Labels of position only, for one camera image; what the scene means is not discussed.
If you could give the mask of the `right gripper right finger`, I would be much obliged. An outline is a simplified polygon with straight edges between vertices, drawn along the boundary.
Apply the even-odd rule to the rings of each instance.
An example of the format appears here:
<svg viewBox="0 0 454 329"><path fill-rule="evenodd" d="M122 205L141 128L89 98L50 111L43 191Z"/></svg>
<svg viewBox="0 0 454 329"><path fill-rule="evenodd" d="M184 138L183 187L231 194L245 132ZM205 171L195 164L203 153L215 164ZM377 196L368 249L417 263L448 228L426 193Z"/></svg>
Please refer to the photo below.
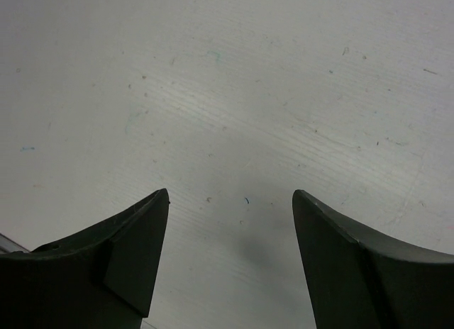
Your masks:
<svg viewBox="0 0 454 329"><path fill-rule="evenodd" d="M453 256L349 218L303 190L292 210L317 328L452 328Z"/></svg>

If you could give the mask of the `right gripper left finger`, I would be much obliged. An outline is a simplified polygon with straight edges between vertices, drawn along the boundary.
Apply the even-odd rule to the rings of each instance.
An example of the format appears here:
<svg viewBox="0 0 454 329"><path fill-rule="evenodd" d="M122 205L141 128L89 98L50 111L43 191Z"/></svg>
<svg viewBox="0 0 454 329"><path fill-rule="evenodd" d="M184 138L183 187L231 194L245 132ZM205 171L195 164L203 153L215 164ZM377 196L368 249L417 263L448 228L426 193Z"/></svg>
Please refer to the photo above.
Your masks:
<svg viewBox="0 0 454 329"><path fill-rule="evenodd" d="M160 189L30 251L1 256L2 328L139 328L150 312L167 227Z"/></svg>

